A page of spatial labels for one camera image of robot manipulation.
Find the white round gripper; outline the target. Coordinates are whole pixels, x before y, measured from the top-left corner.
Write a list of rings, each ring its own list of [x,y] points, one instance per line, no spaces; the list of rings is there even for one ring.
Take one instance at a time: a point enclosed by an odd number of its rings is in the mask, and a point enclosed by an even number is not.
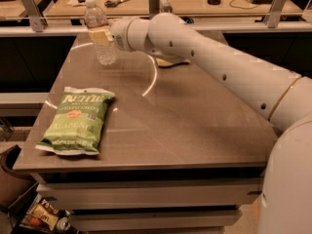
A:
[[[120,50],[137,51],[140,39],[138,23],[139,18],[135,17],[117,19],[111,25],[110,30],[107,27],[90,29],[89,36],[94,43],[104,47],[108,47],[114,40],[116,47]]]

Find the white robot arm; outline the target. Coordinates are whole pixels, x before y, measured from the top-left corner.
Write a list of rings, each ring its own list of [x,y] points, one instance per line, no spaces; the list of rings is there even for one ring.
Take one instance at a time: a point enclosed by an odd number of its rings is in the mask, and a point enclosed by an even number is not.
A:
[[[103,46],[189,59],[283,133],[265,172],[257,234],[312,234],[312,80],[206,38],[178,16],[118,19],[90,31]]]

